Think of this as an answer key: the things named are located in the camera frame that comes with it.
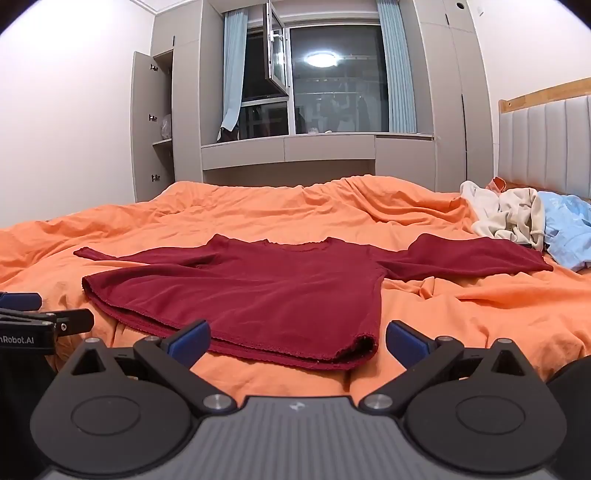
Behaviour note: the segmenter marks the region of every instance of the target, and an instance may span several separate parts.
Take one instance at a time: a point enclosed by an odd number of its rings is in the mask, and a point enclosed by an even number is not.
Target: wooden headboard trim
[[[513,112],[522,108],[529,108],[530,106],[584,95],[591,95],[591,77],[563,83],[562,85],[555,85],[511,100],[499,100],[499,113]]]

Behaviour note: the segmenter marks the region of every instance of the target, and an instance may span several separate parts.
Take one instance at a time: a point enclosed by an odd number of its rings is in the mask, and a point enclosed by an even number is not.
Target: metal screw
[[[373,410],[385,410],[386,408],[390,408],[393,402],[389,396],[382,393],[375,393],[365,397],[363,403],[365,403],[366,407]]]
[[[232,405],[232,399],[224,394],[216,393],[203,399],[203,405],[209,410],[225,410]]]

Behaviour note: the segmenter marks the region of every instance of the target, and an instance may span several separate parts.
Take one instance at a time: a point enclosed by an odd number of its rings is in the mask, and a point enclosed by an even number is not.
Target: orange bed sheet
[[[297,244],[327,236],[406,249],[421,233],[468,239],[474,214],[457,194],[433,193],[390,177],[352,177],[311,187],[217,187],[179,182],[156,199],[103,206],[49,222],[0,230],[0,291],[36,291],[43,310],[90,308],[92,335],[108,345],[141,338],[96,310],[80,279],[129,262],[93,262],[73,255],[83,246],[121,256],[154,247],[195,247],[215,233],[244,241]],[[457,281],[385,280],[382,338],[392,319],[428,336],[452,335],[484,347],[513,338],[543,378],[591,353],[591,277],[554,266],[553,272],[493,275]],[[331,319],[338,328],[338,319]],[[81,337],[62,338],[60,367]],[[343,395],[358,401],[403,372],[382,342],[378,354],[351,372],[310,372],[206,354],[193,371],[238,401],[245,395]]]

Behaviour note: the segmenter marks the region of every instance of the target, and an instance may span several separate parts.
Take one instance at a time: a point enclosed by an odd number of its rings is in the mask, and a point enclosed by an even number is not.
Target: light blue curtain
[[[223,120],[222,127],[232,131],[238,123],[244,81],[248,9],[226,12],[223,26]]]
[[[416,133],[413,77],[400,7],[396,0],[377,0],[388,75],[390,131]]]

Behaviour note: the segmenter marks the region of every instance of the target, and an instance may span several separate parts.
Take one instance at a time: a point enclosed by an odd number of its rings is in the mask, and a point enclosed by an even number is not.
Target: blue gripper pad
[[[209,324],[199,320],[168,337],[163,341],[163,347],[177,362],[191,368],[207,352],[211,339]]]
[[[433,340],[400,320],[393,320],[386,329],[388,352],[406,369],[429,355],[434,346]]]
[[[38,293],[7,293],[0,291],[0,309],[34,312],[41,308],[41,296]]]

